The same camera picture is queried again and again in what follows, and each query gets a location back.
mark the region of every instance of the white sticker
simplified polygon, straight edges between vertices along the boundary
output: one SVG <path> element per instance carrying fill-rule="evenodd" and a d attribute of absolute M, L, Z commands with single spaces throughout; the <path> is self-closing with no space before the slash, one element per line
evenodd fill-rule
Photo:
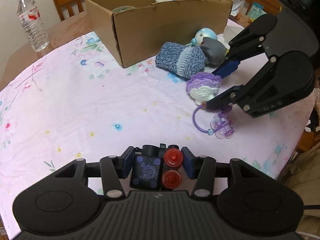
<path fill-rule="evenodd" d="M 4 228 L 0 228 L 0 234 L 1 234 L 2 236 L 4 236 L 4 235 L 7 234 L 7 232 L 5 231 Z"/>

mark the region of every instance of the metal screw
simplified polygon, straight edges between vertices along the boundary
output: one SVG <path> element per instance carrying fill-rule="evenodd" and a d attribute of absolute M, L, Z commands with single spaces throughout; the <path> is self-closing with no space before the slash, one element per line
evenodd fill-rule
<path fill-rule="evenodd" d="M 112 189 L 107 192 L 107 196 L 111 198 L 119 198 L 122 196 L 122 191 L 118 189 Z"/>
<path fill-rule="evenodd" d="M 207 197 L 210 195 L 210 191 L 204 188 L 200 188 L 195 191 L 195 195 L 197 197 Z"/>
<path fill-rule="evenodd" d="M 243 111 L 248 112 L 250 110 L 250 106 L 249 105 L 245 105 L 243 107 Z"/>
<path fill-rule="evenodd" d="M 277 61 L 277 58 L 276 57 L 271 57 L 271 59 L 270 59 L 270 62 L 271 63 L 275 63 Z"/>

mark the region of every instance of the wooden table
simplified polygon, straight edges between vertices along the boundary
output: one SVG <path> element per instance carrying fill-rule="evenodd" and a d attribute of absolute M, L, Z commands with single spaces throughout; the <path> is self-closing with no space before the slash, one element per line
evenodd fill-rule
<path fill-rule="evenodd" d="M 242 15 L 236 23 L 243 27 L 247 27 L 249 25 L 248 20 L 249 18 L 246 15 Z M 2 81 L 0 82 L 0 91 L 14 80 L 24 69 L 48 54 L 50 51 L 91 31 L 93 31 L 93 29 L 89 17 L 87 16 L 87 12 L 82 12 L 50 28 L 48 30 L 50 45 L 41 52 L 36 53 L 32 49 L 30 43 L 26 43 L 8 59 Z"/>

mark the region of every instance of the knitted sock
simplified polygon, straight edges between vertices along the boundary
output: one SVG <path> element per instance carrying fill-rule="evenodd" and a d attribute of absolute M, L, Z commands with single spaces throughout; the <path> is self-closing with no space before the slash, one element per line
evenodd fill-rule
<path fill-rule="evenodd" d="M 190 78 L 204 70 L 204 58 L 199 46 L 186 47 L 166 42 L 156 56 L 156 66 L 170 70 L 181 77 Z"/>

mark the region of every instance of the tablecloth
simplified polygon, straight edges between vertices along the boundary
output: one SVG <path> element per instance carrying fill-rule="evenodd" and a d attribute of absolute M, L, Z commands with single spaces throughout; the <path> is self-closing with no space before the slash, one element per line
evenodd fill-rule
<path fill-rule="evenodd" d="M 266 62 L 265 55 L 243 61 L 220 92 L 245 84 Z M 98 162 L 128 146 L 177 144 L 218 162 L 240 158 L 275 178 L 313 105 L 310 95 L 257 119 L 234 106 L 236 132 L 218 139 L 194 127 L 196 105 L 183 79 L 157 68 L 154 57 L 123 69 L 88 33 L 35 62 L 0 92 L 0 213 L 8 236 L 20 231 L 12 203 L 21 191 L 75 158 Z M 204 129 L 212 118 L 197 114 Z M 102 192 L 100 181 L 89 186 Z"/>

